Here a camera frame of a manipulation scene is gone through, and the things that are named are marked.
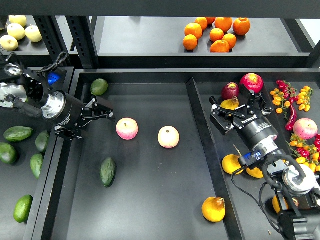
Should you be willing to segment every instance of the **yellow cherry tomato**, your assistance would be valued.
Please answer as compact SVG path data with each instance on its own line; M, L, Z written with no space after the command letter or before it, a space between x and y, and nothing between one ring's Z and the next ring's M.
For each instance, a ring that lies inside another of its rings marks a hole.
M284 106L285 106L286 108L289 108L289 107L290 107L290 102L289 102L289 101L286 101L286 102L284 103Z
M290 146L292 146L292 147L295 147L295 146L297 146L298 145L298 141L292 141L292 142L290 142Z
M299 106L299 110L302 111L303 109L305 109L305 107L306 107L306 105L301 104L301 105Z
M303 163L306 162L306 158L303 157L303 156L298 157L298 158L296 159L296 162L297 162L298 164L303 164Z
M318 153L318 152L314 153L314 154L312 155L312 159L313 159L313 160L318 160L318 159L319 159L319 153Z
M303 104L304 100L302 98L299 98L298 101L296 101L296 104L300 105Z
M310 163L309 164L309 168L312 170L312 172L316 171L316 167L317 167L317 165L315 163Z
M297 145L296 145L297 148L303 148L304 147L304 144L302 142L299 142Z
M280 106L281 102L278 100L273 100L272 103L276 106Z
M308 104L308 105L305 105L305 108L303 109L305 112L309 112L311 106Z
M277 108L276 110L275 110L275 112L277 113L277 114L282 114L283 113L283 109L282 108Z

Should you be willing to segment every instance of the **pink apple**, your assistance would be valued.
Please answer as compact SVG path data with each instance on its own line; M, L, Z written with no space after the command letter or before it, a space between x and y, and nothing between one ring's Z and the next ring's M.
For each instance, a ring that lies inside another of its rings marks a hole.
M173 126L164 126L158 134L159 144L166 149L172 149L177 146L179 139L179 132Z
M138 134L138 124L129 117L122 118L115 127L116 133L124 140L131 140Z
M301 118L293 125L293 133L304 140L309 140L318 133L318 126L309 118Z

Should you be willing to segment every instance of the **cable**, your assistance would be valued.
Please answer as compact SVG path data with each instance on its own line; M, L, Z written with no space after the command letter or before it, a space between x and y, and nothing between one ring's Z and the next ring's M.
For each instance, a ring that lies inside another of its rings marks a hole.
M53 64L50 64L48 66L43 67L41 70L36 71L37 73L44 73L44 72L49 72L51 70L56 70L60 64L62 64L67 58L69 57L68 53L63 51L59 54L57 59Z

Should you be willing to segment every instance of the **red chili pepper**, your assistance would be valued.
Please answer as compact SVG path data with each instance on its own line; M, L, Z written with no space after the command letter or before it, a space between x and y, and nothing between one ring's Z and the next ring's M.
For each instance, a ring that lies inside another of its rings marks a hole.
M290 112L291 112L291 115L290 115L289 121L284 127L287 131L292 131L294 129L294 125L297 120L297 111L293 106L293 104L290 104Z

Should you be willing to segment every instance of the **red apple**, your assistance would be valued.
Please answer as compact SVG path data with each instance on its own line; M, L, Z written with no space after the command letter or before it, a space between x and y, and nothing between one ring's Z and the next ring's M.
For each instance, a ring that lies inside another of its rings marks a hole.
M301 118L293 125L293 133L304 140L312 139L318 133L318 126L309 118Z
M122 118L115 127L116 133L124 140L131 140L138 134L138 124L129 117Z
M179 132L173 126L164 126L158 134L159 144L166 149L172 149L177 146L179 139Z
M240 85L243 84L249 90L253 90L256 94L259 93L264 87L262 77L255 73L248 73L240 80Z

